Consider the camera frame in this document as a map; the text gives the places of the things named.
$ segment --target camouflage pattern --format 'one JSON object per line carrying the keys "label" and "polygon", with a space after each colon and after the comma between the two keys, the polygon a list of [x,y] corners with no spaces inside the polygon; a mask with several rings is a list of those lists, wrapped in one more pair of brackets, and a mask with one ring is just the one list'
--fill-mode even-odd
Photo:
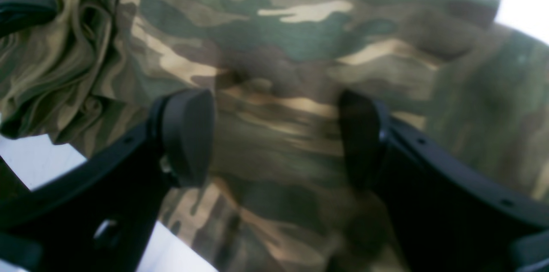
{"label": "camouflage pattern", "polygon": [[337,103],[378,98],[463,163],[549,203],[548,47],[500,0],[57,0],[1,39],[2,134],[94,155],[181,88],[210,88],[208,184],[160,220],[220,272],[406,270],[349,186]]}

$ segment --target hole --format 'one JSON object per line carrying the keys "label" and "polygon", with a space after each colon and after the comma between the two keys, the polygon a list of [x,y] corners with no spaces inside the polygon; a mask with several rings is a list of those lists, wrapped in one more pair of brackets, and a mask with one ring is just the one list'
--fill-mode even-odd
{"label": "hole", "polygon": [[501,204],[503,204],[506,207],[513,207],[514,206],[514,203],[509,199],[502,199],[500,202],[501,202]]}
{"label": "hole", "polygon": [[118,221],[104,220],[94,234],[95,249],[114,249],[118,244],[120,229]]}
{"label": "hole", "polygon": [[105,219],[101,225],[97,228],[96,233],[94,234],[94,239],[101,239],[102,236],[107,235],[108,231],[112,230],[118,225],[117,221],[112,219]]}

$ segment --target green camouflage cloth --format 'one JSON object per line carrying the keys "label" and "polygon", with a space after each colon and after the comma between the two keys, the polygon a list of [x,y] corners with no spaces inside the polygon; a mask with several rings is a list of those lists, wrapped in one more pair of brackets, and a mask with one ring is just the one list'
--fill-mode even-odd
{"label": "green camouflage cloth", "polygon": [[383,204],[347,181],[345,88],[549,203],[549,49],[494,24],[500,0],[56,1],[1,39],[2,134],[90,157],[158,96],[210,88],[210,179],[159,217],[220,272],[406,270]]}

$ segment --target black plastic part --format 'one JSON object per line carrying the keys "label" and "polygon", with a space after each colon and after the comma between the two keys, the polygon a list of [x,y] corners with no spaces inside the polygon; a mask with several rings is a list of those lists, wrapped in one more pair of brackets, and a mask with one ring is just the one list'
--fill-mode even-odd
{"label": "black plastic part", "polygon": [[549,230],[519,239],[511,252],[516,272],[549,272]]}
{"label": "black plastic part", "polygon": [[165,104],[162,142],[178,186],[206,181],[214,137],[214,100],[208,90],[188,90]]}
{"label": "black plastic part", "polygon": [[[1,205],[0,258],[31,272],[135,271],[162,200],[173,186],[159,160],[166,150],[209,155],[211,147],[205,144],[212,141],[213,125],[208,124],[212,115],[203,109],[213,106],[208,94],[190,90],[157,101],[149,120],[113,145],[46,186]],[[186,110],[205,115],[196,117]],[[177,112],[186,112],[180,123],[161,122],[166,114],[177,117]],[[162,133],[178,133],[184,140],[175,148],[173,139],[161,145]],[[193,145],[194,140],[193,148],[183,146]],[[206,176],[184,170],[206,170],[208,160],[190,157],[191,166],[175,168],[193,179],[182,178],[182,184],[196,184],[197,176]],[[20,247],[8,247],[13,243]]]}
{"label": "black plastic part", "polygon": [[0,38],[57,16],[54,0],[0,0]]}
{"label": "black plastic part", "polygon": [[363,96],[350,92],[343,93],[339,108],[349,181],[358,190],[372,187],[389,143],[388,110],[381,102],[365,101]]}
{"label": "black plastic part", "polygon": [[[353,98],[363,106],[372,106],[366,96],[355,94]],[[389,114],[379,112],[374,116]],[[341,123],[356,125],[368,117],[353,119],[342,119]],[[375,178],[370,178],[374,181],[372,189],[386,204],[410,269],[514,272],[520,268],[511,259],[511,245],[524,236],[549,229],[549,207],[467,168],[423,133],[398,119],[379,123],[390,125],[383,161],[379,168],[363,166],[363,170],[374,171]],[[355,139],[355,143],[347,143],[345,148],[363,145],[364,139],[356,134],[345,134],[351,130],[342,127],[344,139]],[[364,164],[360,160],[353,163],[353,158],[347,161],[351,168]],[[540,243],[549,249],[549,239]]]}
{"label": "black plastic part", "polygon": [[30,190],[0,157],[0,203],[29,192]]}
{"label": "black plastic part", "polygon": [[16,263],[20,268],[37,269],[42,258],[42,251],[42,246],[34,241],[0,233],[2,259]]}
{"label": "black plastic part", "polygon": [[[169,189],[158,159],[141,124],[84,165],[0,207],[0,231],[43,246],[34,271],[133,272]],[[107,219],[120,231],[98,248],[94,234]]]}

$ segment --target camouflage jacket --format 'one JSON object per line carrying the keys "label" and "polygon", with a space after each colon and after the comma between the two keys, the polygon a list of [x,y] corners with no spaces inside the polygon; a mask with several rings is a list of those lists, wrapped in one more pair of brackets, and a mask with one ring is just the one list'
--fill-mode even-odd
{"label": "camouflage jacket", "polygon": [[221,272],[405,270],[383,204],[345,174],[345,88],[549,202],[549,50],[495,24],[499,0],[56,1],[0,39],[2,134],[90,157],[158,96],[210,88],[210,178],[159,217]]}

